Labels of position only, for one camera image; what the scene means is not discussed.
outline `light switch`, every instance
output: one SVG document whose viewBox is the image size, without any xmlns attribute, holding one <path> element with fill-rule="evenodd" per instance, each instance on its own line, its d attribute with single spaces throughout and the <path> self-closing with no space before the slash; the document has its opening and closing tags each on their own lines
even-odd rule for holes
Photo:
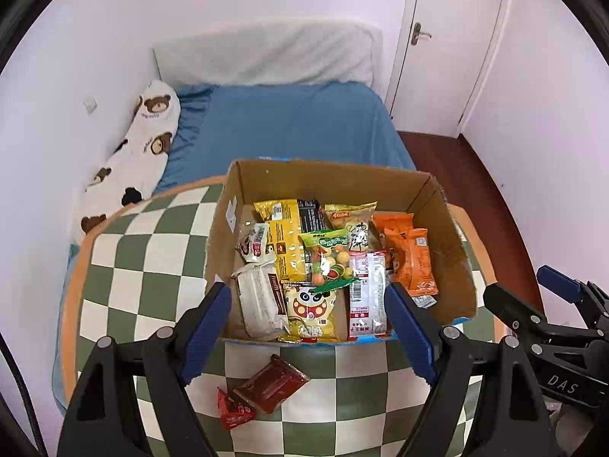
<svg viewBox="0 0 609 457">
<path fill-rule="evenodd" d="M 97 102 L 93 96 L 84 98 L 83 105 L 89 115 L 97 108 Z"/>
</svg>

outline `white wall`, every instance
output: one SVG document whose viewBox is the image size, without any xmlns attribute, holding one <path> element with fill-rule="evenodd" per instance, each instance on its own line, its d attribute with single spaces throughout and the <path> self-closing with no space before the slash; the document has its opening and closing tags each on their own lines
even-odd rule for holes
<svg viewBox="0 0 609 457">
<path fill-rule="evenodd" d="M 464 135 L 500 188 L 537 269 L 609 291 L 609 67 L 561 0 L 512 0 Z M 583 322 L 542 290 L 549 319 Z"/>
<path fill-rule="evenodd" d="M 151 45 L 213 24 L 356 18 L 383 30 L 386 88 L 403 9 L 404 0 L 54 0 L 45 9 L 0 75 L 0 325 L 52 454 L 62 419 L 50 379 L 71 211 L 122 137 L 133 99 L 157 76 Z M 87 94 L 99 104 L 90 117 Z M 0 365 L 0 390 L 29 431 Z"/>
</svg>

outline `bear print body pillow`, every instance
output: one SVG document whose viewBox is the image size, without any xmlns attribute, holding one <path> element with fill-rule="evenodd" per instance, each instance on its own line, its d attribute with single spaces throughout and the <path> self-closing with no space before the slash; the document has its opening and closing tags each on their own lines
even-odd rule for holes
<svg viewBox="0 0 609 457">
<path fill-rule="evenodd" d="M 139 97 L 125 138 L 80 198 L 74 217 L 76 244 L 123 206 L 152 195 L 165 170 L 179 117 L 175 91 L 153 81 Z"/>
</svg>

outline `checkered rug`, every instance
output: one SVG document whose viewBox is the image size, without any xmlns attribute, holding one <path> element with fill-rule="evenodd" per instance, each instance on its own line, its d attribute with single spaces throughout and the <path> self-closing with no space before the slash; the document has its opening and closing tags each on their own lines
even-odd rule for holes
<svg viewBox="0 0 609 457">
<path fill-rule="evenodd" d="M 104 335 L 117 342 L 148 338 L 173 326 L 203 298 L 206 239 L 221 185 L 144 201 L 97 236 L 84 281 L 76 344 L 80 374 Z M 470 338 L 493 339 L 483 307 L 480 266 L 464 233 L 478 292 L 476 319 L 459 325 Z M 265 366 L 272 354 L 312 380 L 272 415 L 222 429 L 217 388 L 230 392 Z M 461 453 L 480 381 L 472 380 L 448 457 Z M 136 380 L 139 409 L 155 456 L 168 455 L 145 378 Z M 394 457 L 422 409 L 429 388 L 414 375 L 396 340 L 370 344 L 281 346 L 218 341 L 205 372 L 187 387 L 210 443 L 220 457 L 255 455 Z"/>
</svg>

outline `blue bed sheet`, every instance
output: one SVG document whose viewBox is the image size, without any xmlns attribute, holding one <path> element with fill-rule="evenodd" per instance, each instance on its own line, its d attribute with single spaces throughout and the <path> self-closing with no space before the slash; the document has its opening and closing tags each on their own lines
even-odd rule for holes
<svg viewBox="0 0 609 457">
<path fill-rule="evenodd" d="M 199 85 L 176 92 L 182 112 L 154 194 L 225 174 L 232 160 L 240 158 L 299 158 L 415 170 L 383 102 L 360 83 Z M 64 295 L 77 256 L 78 247 L 72 245 Z M 53 393 L 65 412 L 60 367 L 57 344 Z"/>
</svg>

